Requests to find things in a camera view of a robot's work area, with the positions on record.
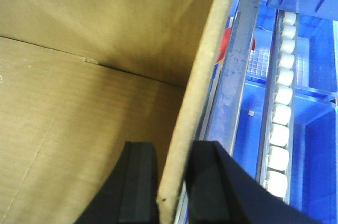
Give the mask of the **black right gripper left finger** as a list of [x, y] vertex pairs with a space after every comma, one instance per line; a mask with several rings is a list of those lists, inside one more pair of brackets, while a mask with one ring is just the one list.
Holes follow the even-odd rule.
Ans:
[[157, 158], [151, 142], [126, 142], [113, 171], [76, 223], [158, 223]]

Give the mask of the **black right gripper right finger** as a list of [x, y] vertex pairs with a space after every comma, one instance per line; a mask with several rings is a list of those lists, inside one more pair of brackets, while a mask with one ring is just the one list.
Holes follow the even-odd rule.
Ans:
[[185, 183], [189, 223], [317, 223], [267, 192], [215, 141], [195, 141]]

